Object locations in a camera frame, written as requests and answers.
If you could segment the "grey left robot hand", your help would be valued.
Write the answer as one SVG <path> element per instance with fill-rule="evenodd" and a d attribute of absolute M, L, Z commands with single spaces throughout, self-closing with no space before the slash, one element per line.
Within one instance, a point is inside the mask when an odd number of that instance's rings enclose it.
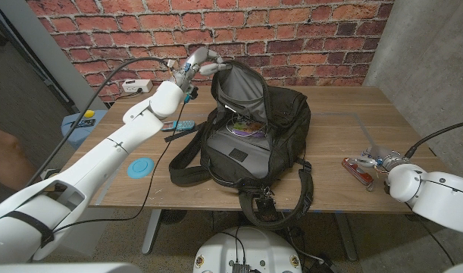
<path fill-rule="evenodd" d="M 225 63 L 218 53 L 201 47 L 186 59 L 184 65 L 174 73 L 170 82 L 179 87 L 183 93 L 189 93 L 192 89 L 192 80 L 196 74 L 210 76 L 218 71 L 231 68 L 232 65 Z"/>

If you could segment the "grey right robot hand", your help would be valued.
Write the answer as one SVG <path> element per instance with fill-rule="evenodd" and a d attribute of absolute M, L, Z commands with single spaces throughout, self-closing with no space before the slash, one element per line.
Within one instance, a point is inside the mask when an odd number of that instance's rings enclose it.
<path fill-rule="evenodd" d="M 351 158 L 349 162 L 364 168 L 375 168 L 383 173 L 390 172 L 398 165 L 411 163 L 409 158 L 399 152 L 377 145 L 366 148 L 359 157 Z"/>

